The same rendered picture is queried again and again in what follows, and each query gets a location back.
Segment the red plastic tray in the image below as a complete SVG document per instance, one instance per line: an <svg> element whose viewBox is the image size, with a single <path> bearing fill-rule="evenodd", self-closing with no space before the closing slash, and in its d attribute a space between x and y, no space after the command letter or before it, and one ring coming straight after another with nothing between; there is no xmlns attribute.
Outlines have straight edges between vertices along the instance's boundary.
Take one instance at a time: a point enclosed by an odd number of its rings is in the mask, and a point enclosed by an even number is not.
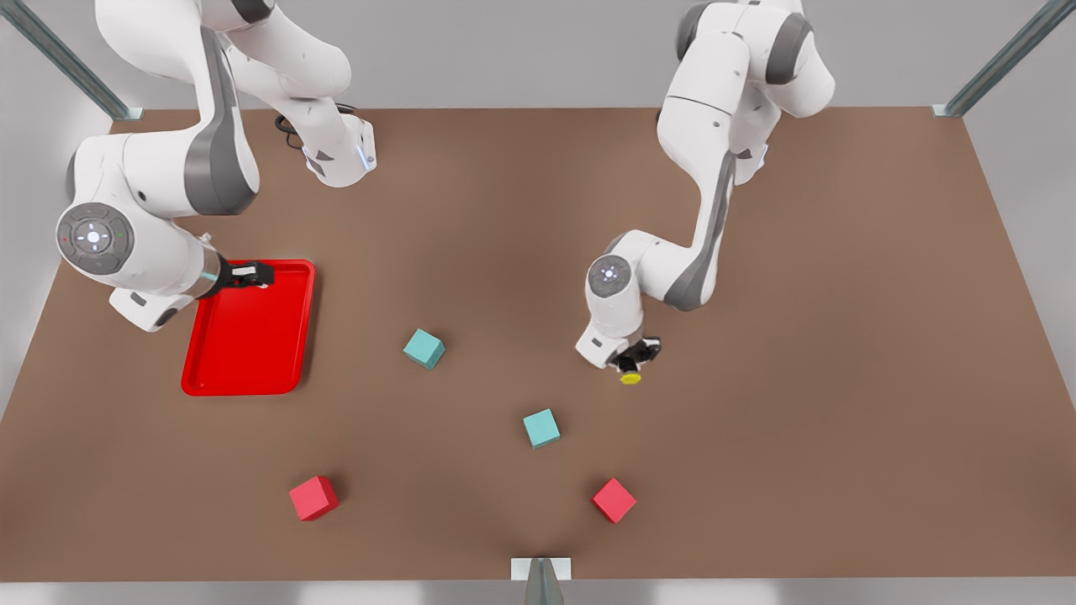
<svg viewBox="0 0 1076 605"><path fill-rule="evenodd" d="M291 392L303 372L313 302L311 261L266 261L274 284L227 289L200 300L181 386L189 396Z"/></svg>

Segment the teal cube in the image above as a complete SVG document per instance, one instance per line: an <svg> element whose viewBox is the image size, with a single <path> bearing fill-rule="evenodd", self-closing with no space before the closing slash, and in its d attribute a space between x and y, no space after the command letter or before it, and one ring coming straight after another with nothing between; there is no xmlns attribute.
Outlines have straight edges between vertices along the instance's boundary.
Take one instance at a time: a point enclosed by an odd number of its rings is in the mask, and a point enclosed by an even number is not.
<svg viewBox="0 0 1076 605"><path fill-rule="evenodd" d="M404 355L431 371L443 353L445 353L445 344L423 329L416 329L404 347Z"/></svg>
<svg viewBox="0 0 1076 605"><path fill-rule="evenodd" d="M530 448L537 450L543 445L555 444L561 438L553 411L549 408L523 418L524 430L530 441Z"/></svg>

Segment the red cube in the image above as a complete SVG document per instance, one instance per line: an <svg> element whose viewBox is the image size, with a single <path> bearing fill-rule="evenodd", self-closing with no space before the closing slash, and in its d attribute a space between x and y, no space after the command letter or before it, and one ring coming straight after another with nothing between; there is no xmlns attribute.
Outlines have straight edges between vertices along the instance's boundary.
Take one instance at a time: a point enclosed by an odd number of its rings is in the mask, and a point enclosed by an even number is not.
<svg viewBox="0 0 1076 605"><path fill-rule="evenodd" d="M609 478L589 501L610 523L619 523L637 502L615 477Z"/></svg>
<svg viewBox="0 0 1076 605"><path fill-rule="evenodd" d="M293 487L288 494L300 521L313 521L339 506L330 479L323 476L311 477Z"/></svg>

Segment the silver frame post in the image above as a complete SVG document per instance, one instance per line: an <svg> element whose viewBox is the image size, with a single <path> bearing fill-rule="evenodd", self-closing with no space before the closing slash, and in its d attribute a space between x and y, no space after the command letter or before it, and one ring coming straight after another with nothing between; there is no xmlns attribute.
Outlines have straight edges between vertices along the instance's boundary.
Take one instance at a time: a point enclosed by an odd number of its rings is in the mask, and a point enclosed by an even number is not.
<svg viewBox="0 0 1076 605"><path fill-rule="evenodd" d="M935 118L961 118L975 107L988 92L995 88L1023 58L1035 50L1060 23L1076 12L1076 0L1046 0L1027 24L1008 39L983 68L964 84L960 92L942 104L931 105Z"/></svg>
<svg viewBox="0 0 1076 605"><path fill-rule="evenodd" d="M81 92L84 92L111 119L142 119L143 108L124 103L119 96L100 80L93 69L81 61L76 54L46 26L23 0L0 0L3 16L43 57L56 66Z"/></svg>
<svg viewBox="0 0 1076 605"><path fill-rule="evenodd" d="M572 579L570 558L513 558L511 581L525 581L524 605L565 605L560 581Z"/></svg>

